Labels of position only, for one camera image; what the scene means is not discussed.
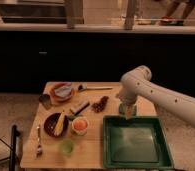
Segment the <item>yellow gripper fingers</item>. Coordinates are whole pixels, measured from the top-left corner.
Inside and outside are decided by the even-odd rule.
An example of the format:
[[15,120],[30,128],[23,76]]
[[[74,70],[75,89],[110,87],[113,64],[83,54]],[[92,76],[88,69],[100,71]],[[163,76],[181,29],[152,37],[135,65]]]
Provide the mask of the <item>yellow gripper fingers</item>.
[[124,115],[126,118],[131,118],[135,114],[134,105],[125,105],[124,106]]

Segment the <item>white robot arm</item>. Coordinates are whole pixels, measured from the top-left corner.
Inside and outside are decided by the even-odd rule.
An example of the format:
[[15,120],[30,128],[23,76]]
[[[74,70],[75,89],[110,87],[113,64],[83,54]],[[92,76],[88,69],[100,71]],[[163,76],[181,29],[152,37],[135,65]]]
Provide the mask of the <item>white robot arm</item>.
[[142,96],[195,128],[195,98],[154,84],[151,77],[151,70],[144,65],[125,73],[117,97],[131,106]]

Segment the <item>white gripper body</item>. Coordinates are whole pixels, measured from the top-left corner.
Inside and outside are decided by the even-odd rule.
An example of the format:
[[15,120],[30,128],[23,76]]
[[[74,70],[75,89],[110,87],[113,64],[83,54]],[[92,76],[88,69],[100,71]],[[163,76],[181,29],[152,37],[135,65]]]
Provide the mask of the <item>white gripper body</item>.
[[137,101],[137,95],[126,87],[122,87],[121,90],[116,94],[116,97],[127,106],[131,106]]

